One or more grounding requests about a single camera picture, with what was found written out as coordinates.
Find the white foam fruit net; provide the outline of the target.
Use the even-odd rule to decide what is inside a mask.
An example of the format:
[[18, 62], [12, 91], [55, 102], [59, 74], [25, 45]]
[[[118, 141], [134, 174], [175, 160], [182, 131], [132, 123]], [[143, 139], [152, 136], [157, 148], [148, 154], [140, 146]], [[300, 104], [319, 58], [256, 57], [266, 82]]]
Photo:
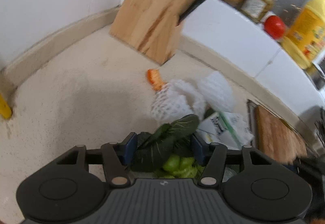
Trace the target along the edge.
[[198, 91], [210, 107], [219, 112], [233, 112], [236, 101], [233, 90], [226, 78], [218, 71], [198, 80]]

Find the red tomato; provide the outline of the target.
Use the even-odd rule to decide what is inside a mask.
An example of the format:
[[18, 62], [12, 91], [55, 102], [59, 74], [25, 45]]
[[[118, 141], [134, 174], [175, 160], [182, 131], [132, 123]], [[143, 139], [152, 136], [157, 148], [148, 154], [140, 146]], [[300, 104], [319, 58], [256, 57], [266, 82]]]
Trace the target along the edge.
[[264, 31], [274, 40], [280, 40], [286, 32], [286, 25], [280, 17], [271, 15], [264, 22]]

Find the pickle jar orange lid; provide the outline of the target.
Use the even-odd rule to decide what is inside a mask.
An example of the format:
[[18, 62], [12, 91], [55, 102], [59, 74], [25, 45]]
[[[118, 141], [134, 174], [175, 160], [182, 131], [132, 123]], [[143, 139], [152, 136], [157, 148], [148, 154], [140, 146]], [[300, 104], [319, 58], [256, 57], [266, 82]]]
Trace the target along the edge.
[[274, 3], [275, 0], [244, 0], [240, 6], [240, 12], [258, 24], [273, 8]]

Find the yellow gas pipe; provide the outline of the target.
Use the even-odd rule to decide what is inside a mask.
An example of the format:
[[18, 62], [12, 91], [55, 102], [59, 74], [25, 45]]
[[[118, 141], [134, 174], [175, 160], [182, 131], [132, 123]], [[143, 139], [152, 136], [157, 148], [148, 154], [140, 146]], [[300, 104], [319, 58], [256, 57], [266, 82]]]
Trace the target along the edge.
[[13, 114], [12, 109], [2, 95], [0, 95], [0, 114], [4, 119], [10, 119]]

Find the wooden knife block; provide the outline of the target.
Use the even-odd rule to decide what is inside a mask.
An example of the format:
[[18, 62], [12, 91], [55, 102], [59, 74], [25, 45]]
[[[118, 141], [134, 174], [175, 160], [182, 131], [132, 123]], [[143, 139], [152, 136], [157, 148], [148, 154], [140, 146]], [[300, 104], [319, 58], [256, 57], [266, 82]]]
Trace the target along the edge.
[[124, 0], [110, 34], [163, 65], [179, 45], [180, 15], [194, 0]]

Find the orange peel piece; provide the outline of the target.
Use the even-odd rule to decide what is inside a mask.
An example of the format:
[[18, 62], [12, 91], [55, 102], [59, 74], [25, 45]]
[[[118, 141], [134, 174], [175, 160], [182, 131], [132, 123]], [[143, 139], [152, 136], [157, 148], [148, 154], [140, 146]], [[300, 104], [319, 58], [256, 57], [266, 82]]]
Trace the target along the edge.
[[158, 69], [148, 69], [146, 77], [154, 91], [160, 91], [165, 85]]

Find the dark green leaf bunch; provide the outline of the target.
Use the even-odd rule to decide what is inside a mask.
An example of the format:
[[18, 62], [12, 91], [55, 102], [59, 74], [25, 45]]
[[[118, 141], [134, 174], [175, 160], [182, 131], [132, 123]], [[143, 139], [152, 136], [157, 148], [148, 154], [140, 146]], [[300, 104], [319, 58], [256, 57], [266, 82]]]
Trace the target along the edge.
[[202, 168], [194, 157], [194, 132], [199, 118], [186, 115], [161, 125], [154, 133], [138, 134], [138, 147], [128, 170], [133, 178], [195, 178]]

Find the yellow detergent bottle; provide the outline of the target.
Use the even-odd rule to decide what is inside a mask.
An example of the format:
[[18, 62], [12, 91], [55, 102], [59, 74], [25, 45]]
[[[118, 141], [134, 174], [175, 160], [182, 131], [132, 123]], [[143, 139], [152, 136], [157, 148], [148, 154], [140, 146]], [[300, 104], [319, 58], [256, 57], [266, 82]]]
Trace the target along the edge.
[[303, 70], [324, 49], [324, 0], [309, 0], [284, 35], [281, 46]]

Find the wooden cutting board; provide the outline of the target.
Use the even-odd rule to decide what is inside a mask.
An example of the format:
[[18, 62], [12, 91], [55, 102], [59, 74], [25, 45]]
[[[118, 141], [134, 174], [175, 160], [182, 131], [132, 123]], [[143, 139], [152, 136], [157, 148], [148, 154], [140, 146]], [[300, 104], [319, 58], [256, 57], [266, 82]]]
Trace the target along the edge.
[[306, 158], [306, 144], [301, 136], [263, 106], [255, 109], [257, 146], [260, 151], [281, 164], [292, 164]]

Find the green white milk carton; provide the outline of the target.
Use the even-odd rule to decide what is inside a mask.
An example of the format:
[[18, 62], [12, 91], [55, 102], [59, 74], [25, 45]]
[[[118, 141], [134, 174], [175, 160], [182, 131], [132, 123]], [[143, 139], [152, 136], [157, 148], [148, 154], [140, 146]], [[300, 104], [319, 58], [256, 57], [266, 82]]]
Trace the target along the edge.
[[223, 144], [229, 150], [240, 150], [254, 138], [244, 117], [230, 112], [213, 113], [199, 124], [196, 133], [207, 144]]

